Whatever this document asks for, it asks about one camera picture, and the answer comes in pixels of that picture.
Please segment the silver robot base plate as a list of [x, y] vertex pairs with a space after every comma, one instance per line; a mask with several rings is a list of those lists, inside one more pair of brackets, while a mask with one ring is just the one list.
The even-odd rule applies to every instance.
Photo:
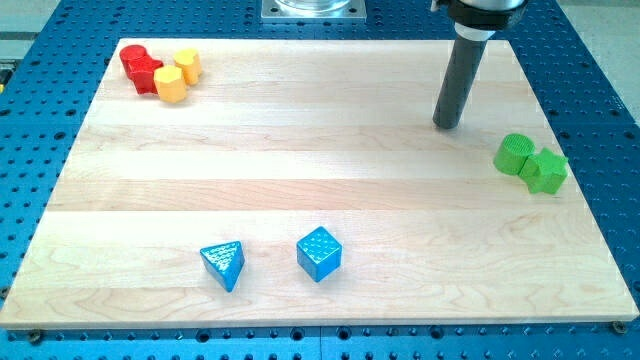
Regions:
[[364, 20], [364, 0], [262, 0], [261, 19], [272, 22], [289, 20]]

